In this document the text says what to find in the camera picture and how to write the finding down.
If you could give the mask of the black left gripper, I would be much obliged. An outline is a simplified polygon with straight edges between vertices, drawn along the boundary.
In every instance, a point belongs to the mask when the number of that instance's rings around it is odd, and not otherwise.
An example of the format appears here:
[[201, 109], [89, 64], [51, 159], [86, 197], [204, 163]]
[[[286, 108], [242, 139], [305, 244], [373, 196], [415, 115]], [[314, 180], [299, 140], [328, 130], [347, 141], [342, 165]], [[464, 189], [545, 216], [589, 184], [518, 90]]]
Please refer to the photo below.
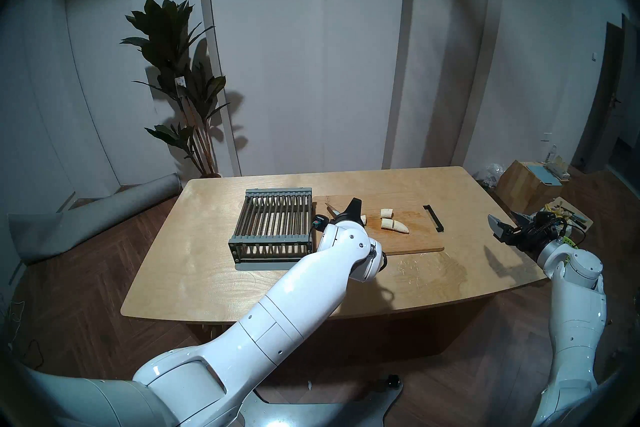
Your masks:
[[361, 227], [365, 226], [365, 223], [362, 220], [362, 200], [359, 198], [352, 198], [349, 205], [345, 208], [344, 211], [339, 212], [337, 208], [328, 204], [328, 211], [333, 214], [333, 219], [329, 221], [329, 223], [336, 225], [342, 221], [352, 221], [360, 225]]

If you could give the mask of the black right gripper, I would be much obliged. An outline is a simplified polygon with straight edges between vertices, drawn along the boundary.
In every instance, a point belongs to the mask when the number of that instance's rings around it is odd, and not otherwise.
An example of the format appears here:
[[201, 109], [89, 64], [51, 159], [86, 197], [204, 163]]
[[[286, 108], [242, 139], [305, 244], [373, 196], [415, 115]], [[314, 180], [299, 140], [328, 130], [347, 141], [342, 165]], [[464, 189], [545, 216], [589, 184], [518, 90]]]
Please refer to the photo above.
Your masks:
[[[510, 212], [510, 218], [515, 223], [531, 223], [534, 217], [521, 212]], [[497, 239], [502, 239], [507, 246], [515, 247], [528, 256], [539, 256], [549, 243], [554, 243], [559, 234], [564, 232], [562, 223], [546, 223], [540, 227], [527, 227], [519, 230], [507, 230], [507, 224], [498, 217], [489, 214], [488, 224]]]

